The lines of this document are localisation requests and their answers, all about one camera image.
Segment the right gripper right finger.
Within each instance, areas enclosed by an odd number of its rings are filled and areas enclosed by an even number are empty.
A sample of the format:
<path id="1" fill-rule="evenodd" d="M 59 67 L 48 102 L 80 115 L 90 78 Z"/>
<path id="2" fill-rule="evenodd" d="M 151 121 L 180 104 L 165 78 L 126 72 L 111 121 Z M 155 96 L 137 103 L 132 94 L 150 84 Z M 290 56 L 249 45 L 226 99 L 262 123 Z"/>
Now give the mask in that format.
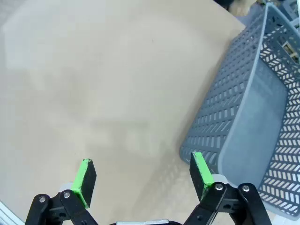
<path id="1" fill-rule="evenodd" d="M 186 225 L 211 225 L 218 213 L 227 213 L 236 225 L 270 225 L 271 220 L 251 183 L 232 187 L 214 181 L 200 152 L 191 153 L 190 176 L 199 204 L 186 219 Z"/>

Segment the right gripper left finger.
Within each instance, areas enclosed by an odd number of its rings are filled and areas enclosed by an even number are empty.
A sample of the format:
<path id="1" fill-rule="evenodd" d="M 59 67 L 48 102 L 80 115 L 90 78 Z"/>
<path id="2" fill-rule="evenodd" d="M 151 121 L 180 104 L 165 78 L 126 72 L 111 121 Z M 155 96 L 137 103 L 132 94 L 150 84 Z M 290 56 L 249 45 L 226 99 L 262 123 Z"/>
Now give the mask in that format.
<path id="1" fill-rule="evenodd" d="M 61 225 L 71 221 L 74 225 L 96 225 L 88 212 L 96 182 L 96 170 L 91 159 L 84 159 L 70 189 L 50 197 L 36 195 L 31 203 L 26 225 Z"/>

